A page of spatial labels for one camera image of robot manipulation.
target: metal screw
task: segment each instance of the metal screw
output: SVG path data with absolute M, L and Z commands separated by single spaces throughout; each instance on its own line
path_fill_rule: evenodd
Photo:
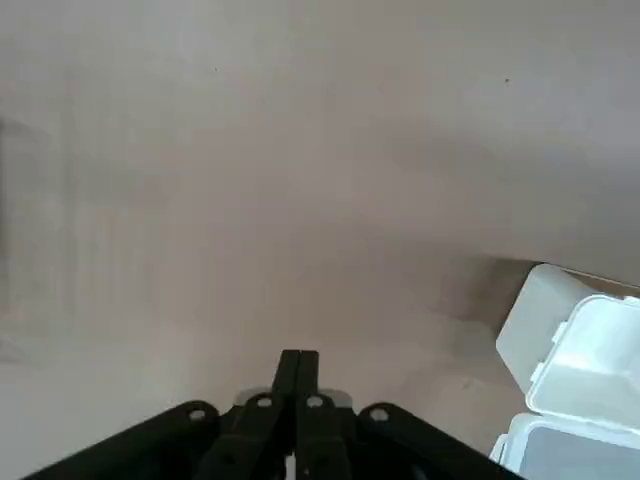
M 383 408 L 374 408 L 373 410 L 371 410 L 369 415 L 376 422 L 386 422 L 387 420 L 389 420 L 389 414 Z
M 310 407 L 310 408 L 321 407 L 322 403 L 323 403 L 322 398 L 316 395 L 307 398 L 307 407 Z
M 257 405 L 261 408 L 269 408 L 271 406 L 271 399 L 269 397 L 262 397 L 258 400 Z
M 204 410 L 192 410 L 189 412 L 189 420 L 192 422 L 199 422 L 207 416 Z

